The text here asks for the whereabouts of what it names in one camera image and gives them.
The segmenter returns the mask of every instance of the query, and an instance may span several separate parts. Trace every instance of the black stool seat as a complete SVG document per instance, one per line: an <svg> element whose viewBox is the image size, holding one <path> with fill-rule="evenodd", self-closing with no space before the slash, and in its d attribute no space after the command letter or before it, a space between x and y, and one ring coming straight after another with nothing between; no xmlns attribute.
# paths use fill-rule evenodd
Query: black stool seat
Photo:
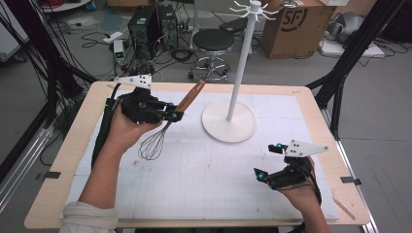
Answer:
<svg viewBox="0 0 412 233"><path fill-rule="evenodd" d="M233 46L234 39L230 33L221 29L205 29L194 34L193 44L207 51L222 51Z"/></svg>

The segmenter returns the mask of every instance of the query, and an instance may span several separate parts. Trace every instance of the wooden table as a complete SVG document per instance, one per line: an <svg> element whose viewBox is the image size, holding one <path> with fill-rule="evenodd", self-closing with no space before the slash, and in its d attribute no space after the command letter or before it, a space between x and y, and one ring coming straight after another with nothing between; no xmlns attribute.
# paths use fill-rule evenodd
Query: wooden table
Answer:
<svg viewBox="0 0 412 233"><path fill-rule="evenodd" d="M58 179L46 179L27 215L25 226L30 229L59 228L61 211L66 205L71 183L79 161L85 153L89 137L100 118L106 98L115 83L94 83L51 167L60 172ZM153 90L187 92L193 83L153 83ZM133 89L122 85L120 89ZM230 93L231 84L206 84L202 91ZM326 125L310 89L304 86L242 85L240 93L292 95L296 98L312 142L329 147L319 156L326 179L330 185L340 219L329 224L365 225L369 215L353 183L341 182L350 177L339 150ZM298 222L281 220L121 220L119 227L242 227L296 225Z"/></svg>

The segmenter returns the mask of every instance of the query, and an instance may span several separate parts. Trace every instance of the stool wheel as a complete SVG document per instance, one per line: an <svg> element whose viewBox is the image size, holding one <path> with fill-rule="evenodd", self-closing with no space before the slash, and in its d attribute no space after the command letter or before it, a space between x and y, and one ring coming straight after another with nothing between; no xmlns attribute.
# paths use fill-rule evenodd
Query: stool wheel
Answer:
<svg viewBox="0 0 412 233"><path fill-rule="evenodd" d="M188 72L188 79L190 79L190 80L193 79L193 72L192 71Z"/></svg>

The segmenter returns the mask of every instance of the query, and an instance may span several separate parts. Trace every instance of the gray floor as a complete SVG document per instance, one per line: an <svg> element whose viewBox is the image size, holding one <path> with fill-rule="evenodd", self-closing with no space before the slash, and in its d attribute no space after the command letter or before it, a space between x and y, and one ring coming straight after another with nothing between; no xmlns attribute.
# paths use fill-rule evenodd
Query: gray floor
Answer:
<svg viewBox="0 0 412 233"><path fill-rule="evenodd" d="M126 19L117 13L71 11L63 17L89 14L97 20L118 21L99 24L99 31L122 31ZM208 23L218 24L215 18ZM66 35L71 52L92 75L107 73L112 68L112 54L106 46L83 49L81 35ZM233 83L242 40L224 58L230 63ZM410 232L412 229L412 183L409 181L412 160L409 159L412 140L412 52L393 57L372 59L367 66L357 64L346 81L340 118L340 137L361 180L361 190L380 232ZM247 62L244 84L306 85L327 74L337 59L318 53L307 59L269 60L261 49L255 49ZM154 75L155 82L194 83L187 79L190 65L175 64ZM0 66L0 161L9 153L22 132L45 102L39 82L29 62L10 60ZM61 144L61 137L46 150L44 159L52 162ZM25 216L41 187L38 174L49 167L36 162L18 188L9 205L0 215L0 232L34 231L24 228ZM332 227L333 232L360 232L357 227ZM237 232L252 232L248 229Z"/></svg>

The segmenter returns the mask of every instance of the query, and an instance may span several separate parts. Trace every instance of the printed logo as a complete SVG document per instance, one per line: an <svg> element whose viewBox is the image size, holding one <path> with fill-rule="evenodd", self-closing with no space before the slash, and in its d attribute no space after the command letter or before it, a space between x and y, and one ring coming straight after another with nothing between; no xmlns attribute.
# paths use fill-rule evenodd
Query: printed logo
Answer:
<svg viewBox="0 0 412 233"><path fill-rule="evenodd" d="M299 28L305 21L307 13L307 8L302 10L287 11L282 21L281 31L292 32Z"/></svg>

